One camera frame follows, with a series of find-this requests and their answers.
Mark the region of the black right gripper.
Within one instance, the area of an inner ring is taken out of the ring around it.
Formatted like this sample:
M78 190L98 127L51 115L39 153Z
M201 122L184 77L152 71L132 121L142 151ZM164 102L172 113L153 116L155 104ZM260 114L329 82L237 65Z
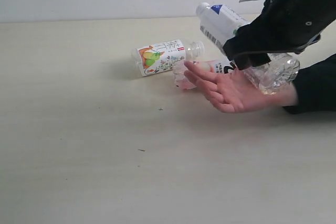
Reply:
M335 20L335 0L265 0L260 15L223 50L239 70L271 62L268 53L301 53Z

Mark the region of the open bare human hand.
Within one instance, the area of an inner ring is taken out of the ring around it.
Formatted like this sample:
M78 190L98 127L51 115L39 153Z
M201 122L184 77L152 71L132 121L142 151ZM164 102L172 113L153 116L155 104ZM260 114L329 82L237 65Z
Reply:
M200 93L223 113L254 112L274 106L292 106L297 103L295 87L290 84L273 95L263 94L244 75L235 70L227 74L202 70L192 62L185 62L184 75Z

